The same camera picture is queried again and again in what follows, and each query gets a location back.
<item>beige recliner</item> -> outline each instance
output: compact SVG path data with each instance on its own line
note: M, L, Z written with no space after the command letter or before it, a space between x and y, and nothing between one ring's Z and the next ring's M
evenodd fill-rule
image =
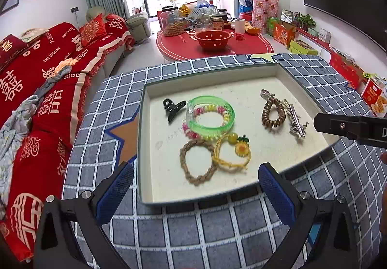
M108 19L105 18L106 15L109 15L103 7L94 6L89 8L86 12L86 21L91 21L99 14L102 13L103 21L108 22ZM145 38L150 37L150 28L148 24L148 14L145 12L134 14L126 19L127 26L129 28L130 34L133 36L134 40L140 41Z

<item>black hair claw clip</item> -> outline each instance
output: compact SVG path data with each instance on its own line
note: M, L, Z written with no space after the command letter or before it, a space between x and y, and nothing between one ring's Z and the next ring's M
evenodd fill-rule
M171 99L164 99L163 105L165 112L168 114L168 123L171 124L176 114L185 106L185 101L174 104Z

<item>hand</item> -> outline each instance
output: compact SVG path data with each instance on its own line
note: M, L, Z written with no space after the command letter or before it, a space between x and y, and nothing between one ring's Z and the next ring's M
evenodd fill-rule
M384 152L380 155L380 160L382 160L384 164L387 164L387 152ZM382 235L387 236L387 185L383 192L382 217L380 219L379 230Z

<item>white tray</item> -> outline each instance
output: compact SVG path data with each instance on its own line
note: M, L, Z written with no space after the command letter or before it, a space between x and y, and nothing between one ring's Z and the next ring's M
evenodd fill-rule
M262 88L275 93L280 100L287 99L301 117L300 123L309 123L305 140L289 133L288 116L281 127L264 128L261 115L266 101L260 96ZM189 141L181 128L186 109L169 125L163 100L170 98L178 103L202 95L218 96L233 107L235 122L231 131L249 138L252 158L246 171L231 174L218 169L210 181L194 186L185 179L179 161L179 150ZM140 199L145 204L167 204L230 192L257 183L257 170L264 162L269 162L277 172L288 170L339 139L314 129L313 118L321 112L324 109L320 104L279 64L237 66L146 84L140 107L137 151ZM277 115L273 108L270 119L276 119ZM204 113L200 117L203 125L217 126L222 121L216 113ZM221 158L243 162L227 141L222 144ZM210 153L203 147L193 147L187 152L186 162L193 176L204 174L211 164Z

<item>white wall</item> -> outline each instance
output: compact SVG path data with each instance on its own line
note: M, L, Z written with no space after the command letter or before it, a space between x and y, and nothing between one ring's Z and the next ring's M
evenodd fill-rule
M332 33L332 45L351 54L366 72L378 73L387 78L386 52L364 34L327 13L305 6L304 0L279 0L279 6L279 14L283 8L310 14L317 23L317 31L324 28Z
M78 23L86 23L86 0L19 0L19 5L0 15L0 39L9 34L19 36L30 28L50 28L60 22L70 22L77 28L75 13L78 7Z

